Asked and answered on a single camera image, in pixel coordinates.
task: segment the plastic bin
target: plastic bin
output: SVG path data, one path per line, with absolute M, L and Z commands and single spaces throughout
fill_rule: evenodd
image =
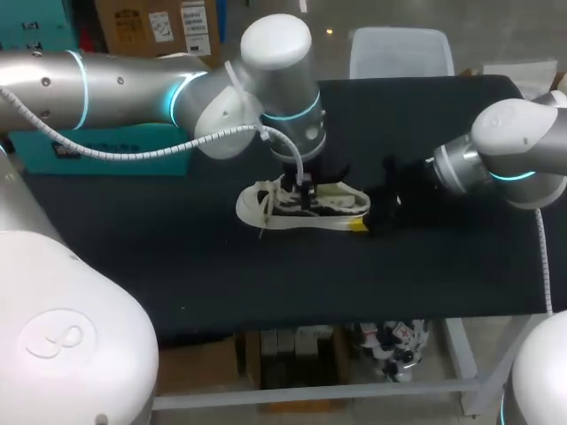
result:
M 454 75 L 445 34 L 436 29 L 366 27 L 354 32 L 350 78 Z

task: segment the sticker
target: sticker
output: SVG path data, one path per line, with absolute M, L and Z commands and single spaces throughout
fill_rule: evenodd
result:
M 172 42 L 174 40 L 174 32 L 171 30 L 167 12 L 150 13 L 149 16 L 153 38 L 155 38 L 156 43 Z
M 55 153 L 55 156 L 56 156 L 57 159 L 80 159 L 81 158 L 80 153 L 63 146 L 61 143 L 52 142 L 51 148 L 53 149 L 53 152 Z
M 209 34 L 186 35 L 187 51 L 195 56 L 209 56 L 211 54 L 211 43 Z
M 140 11 L 123 9 L 114 13 L 116 38 L 121 42 L 145 41 L 144 25 Z
M 205 6 L 182 7 L 181 17 L 185 35 L 207 34 Z
M 398 337 L 403 343 L 406 343 L 412 338 L 414 331 L 410 327 L 406 326 L 405 323 L 400 322 L 392 331 L 392 335 Z

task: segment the black table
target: black table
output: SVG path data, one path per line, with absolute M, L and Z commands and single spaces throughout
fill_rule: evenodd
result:
M 469 131 L 495 101 L 519 97 L 505 77 L 321 83 L 329 138 L 352 172 L 380 182 L 381 160 L 426 158 Z M 370 238 L 316 229 L 265 232 L 235 214 L 239 192 L 276 178 L 261 143 L 188 178 L 26 175 L 69 246 L 131 293 L 160 339 L 297 324 L 542 313 L 533 212 L 493 190 L 456 201 L 447 224 Z M 553 301 L 567 308 L 567 197 L 544 212 Z

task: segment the white sneaker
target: white sneaker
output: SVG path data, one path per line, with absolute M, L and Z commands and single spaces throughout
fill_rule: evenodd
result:
M 367 231 L 362 219 L 370 209 L 370 198 L 343 182 L 321 184 L 309 209 L 301 208 L 301 194 L 282 187 L 282 177 L 256 182 L 237 200 L 237 216 L 256 228 L 327 228 Z

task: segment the logo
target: logo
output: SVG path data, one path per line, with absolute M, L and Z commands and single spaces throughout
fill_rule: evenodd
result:
M 82 341 L 82 330 L 78 326 L 72 326 L 63 334 L 56 338 L 46 336 L 45 340 L 49 343 L 44 345 L 43 349 L 38 350 L 37 347 L 26 347 L 26 350 L 40 359 L 53 359 L 57 357 L 64 348 L 73 348 Z
M 36 315 L 19 333 L 19 359 L 43 375 L 65 375 L 83 367 L 97 346 L 92 322 L 75 310 Z

